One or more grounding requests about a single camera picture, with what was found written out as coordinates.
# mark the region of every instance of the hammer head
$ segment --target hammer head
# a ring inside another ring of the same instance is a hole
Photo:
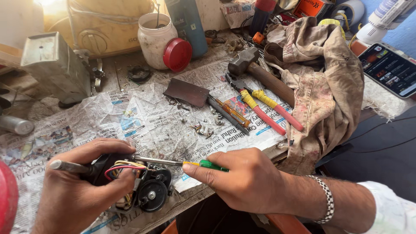
[[[228,70],[231,74],[239,76],[244,73],[251,62],[257,61],[259,56],[260,51],[256,47],[243,50],[228,64]]]

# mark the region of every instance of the man's left hand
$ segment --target man's left hand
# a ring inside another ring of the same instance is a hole
[[[79,234],[112,204],[134,187],[136,171],[124,169],[118,179],[94,186],[79,175],[49,168],[57,159],[87,164],[108,153],[134,153],[136,149],[118,139],[96,139],[53,157],[45,172],[42,197],[32,234]]]

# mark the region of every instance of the dirty cloth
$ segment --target dirty cloth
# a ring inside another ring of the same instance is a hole
[[[315,17],[277,25],[267,39],[265,60],[295,90],[292,114],[305,127],[298,131],[287,126],[287,138],[294,142],[279,168],[310,174],[316,162],[346,141],[358,125],[364,91],[361,62],[339,26],[317,26]]]

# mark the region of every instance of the red jar lid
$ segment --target red jar lid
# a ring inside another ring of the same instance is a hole
[[[0,161],[0,234],[10,233],[12,230],[18,199],[15,175]]]
[[[180,72],[185,69],[191,57],[191,44],[178,37],[170,40],[163,52],[163,62],[174,72]]]

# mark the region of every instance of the silver chain bracelet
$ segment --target silver chain bracelet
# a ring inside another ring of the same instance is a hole
[[[322,186],[322,188],[325,191],[325,195],[327,196],[327,214],[325,215],[325,217],[323,217],[322,219],[318,220],[318,221],[314,221],[315,223],[319,223],[319,224],[324,224],[327,223],[329,220],[332,219],[332,217],[334,216],[334,198],[332,197],[332,193],[331,190],[328,188],[328,186],[318,177],[316,176],[312,176],[312,175],[307,175],[306,177],[311,177],[312,179],[316,180],[319,182],[319,184]]]

